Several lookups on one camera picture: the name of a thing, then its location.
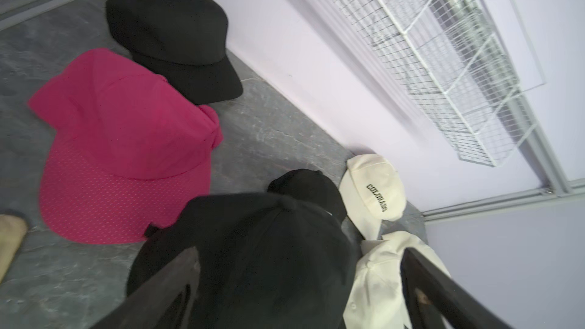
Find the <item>black cap with white patch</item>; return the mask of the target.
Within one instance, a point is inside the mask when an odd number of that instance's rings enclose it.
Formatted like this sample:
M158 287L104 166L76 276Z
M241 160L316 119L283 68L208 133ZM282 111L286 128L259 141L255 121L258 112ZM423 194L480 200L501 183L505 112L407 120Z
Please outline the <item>black cap with white patch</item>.
M271 181L268 192L313 203L342 223L347 210L334 182L320 171L297 169Z

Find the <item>plain black cap front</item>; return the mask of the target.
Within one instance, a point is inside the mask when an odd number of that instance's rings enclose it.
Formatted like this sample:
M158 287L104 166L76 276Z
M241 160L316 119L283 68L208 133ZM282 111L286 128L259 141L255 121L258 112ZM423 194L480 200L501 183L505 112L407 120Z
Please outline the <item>plain black cap front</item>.
M356 255L318 205L275 193L194 198L142 246L126 291L193 247L201 272L191 328L340 326Z

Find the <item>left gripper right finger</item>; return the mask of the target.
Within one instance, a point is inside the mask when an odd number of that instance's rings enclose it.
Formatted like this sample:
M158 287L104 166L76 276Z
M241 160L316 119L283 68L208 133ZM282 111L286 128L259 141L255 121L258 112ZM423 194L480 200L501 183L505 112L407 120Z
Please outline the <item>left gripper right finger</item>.
M407 248L400 265L413 328L509 328L420 251Z

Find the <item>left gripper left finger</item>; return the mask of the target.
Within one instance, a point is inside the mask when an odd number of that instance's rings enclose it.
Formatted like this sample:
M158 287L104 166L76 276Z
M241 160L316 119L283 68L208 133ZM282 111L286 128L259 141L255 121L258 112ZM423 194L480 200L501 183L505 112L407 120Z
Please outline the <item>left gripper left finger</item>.
M184 250L92 327L154 328L174 302L178 302L178 309L169 327L189 327L190 313L197 300L200 271L198 250L195 247Z

